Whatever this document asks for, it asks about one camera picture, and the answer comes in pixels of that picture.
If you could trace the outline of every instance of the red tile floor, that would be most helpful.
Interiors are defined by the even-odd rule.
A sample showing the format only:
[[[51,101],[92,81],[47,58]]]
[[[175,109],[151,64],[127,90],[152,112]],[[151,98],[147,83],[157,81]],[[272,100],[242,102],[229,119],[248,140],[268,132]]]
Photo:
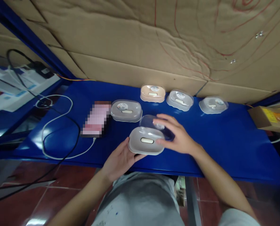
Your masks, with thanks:
[[[53,165],[47,163],[22,162],[15,170],[16,180],[10,184],[29,183],[48,171]],[[47,187],[39,187],[22,191],[0,202],[0,225],[11,226],[42,226],[74,197],[93,177],[95,168],[81,166],[59,166],[53,173],[43,180],[56,179]],[[204,178],[193,178],[197,201],[200,208],[202,226],[216,226],[222,211],[218,199]],[[256,198],[254,187],[248,182],[238,182],[247,197]],[[90,213],[86,225],[89,226],[95,219],[99,203]],[[255,209],[262,226],[270,226],[276,217],[273,216],[273,207],[263,205]],[[188,223],[186,207],[180,207],[180,215]]]

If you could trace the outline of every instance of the person's left hand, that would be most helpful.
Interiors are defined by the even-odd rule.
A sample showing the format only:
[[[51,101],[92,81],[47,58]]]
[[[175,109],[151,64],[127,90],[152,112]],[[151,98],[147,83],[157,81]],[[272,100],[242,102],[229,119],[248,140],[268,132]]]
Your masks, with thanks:
[[[135,156],[132,153],[127,144],[129,137],[127,137],[108,157],[104,166],[102,167],[102,173],[111,181],[117,180],[124,173],[126,173],[132,165],[144,158],[146,155],[139,154]]]

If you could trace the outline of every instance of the hand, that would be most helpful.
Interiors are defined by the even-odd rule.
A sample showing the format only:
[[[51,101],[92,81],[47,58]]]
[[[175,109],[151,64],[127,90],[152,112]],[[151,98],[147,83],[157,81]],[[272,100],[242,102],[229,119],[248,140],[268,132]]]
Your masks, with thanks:
[[[102,173],[111,181],[117,180],[120,176],[126,173],[132,165],[144,158],[146,155],[139,154],[135,156],[132,153],[127,144],[129,137],[127,137],[119,146],[111,153],[103,168]]]
[[[179,124],[179,122],[172,116],[166,114],[157,114],[156,115],[160,119],[154,119],[154,124],[162,124],[170,129],[175,138],[173,141],[165,141],[163,139],[156,140],[156,143],[162,145],[165,148],[172,149],[174,151],[195,155],[201,151],[203,151],[203,147],[195,142],[186,132],[184,127]]]

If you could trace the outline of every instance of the person's right hand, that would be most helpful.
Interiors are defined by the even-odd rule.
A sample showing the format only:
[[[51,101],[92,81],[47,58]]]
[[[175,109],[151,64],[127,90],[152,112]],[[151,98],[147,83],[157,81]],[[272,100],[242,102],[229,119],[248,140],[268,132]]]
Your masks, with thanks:
[[[186,132],[184,127],[172,116],[166,114],[157,114],[159,119],[154,119],[154,124],[161,124],[170,129],[175,138],[173,141],[165,141],[163,139],[156,140],[156,143],[162,145],[165,148],[172,149],[174,151],[190,154],[192,156],[204,151],[203,147],[195,142]]]

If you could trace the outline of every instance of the yellow label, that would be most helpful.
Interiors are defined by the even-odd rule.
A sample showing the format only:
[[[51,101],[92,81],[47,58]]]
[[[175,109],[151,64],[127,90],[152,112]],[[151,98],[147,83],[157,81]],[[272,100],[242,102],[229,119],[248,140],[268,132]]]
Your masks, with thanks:
[[[278,122],[272,111],[270,111],[269,109],[266,109],[266,108],[263,108],[262,110],[266,114],[266,116],[270,122]]]

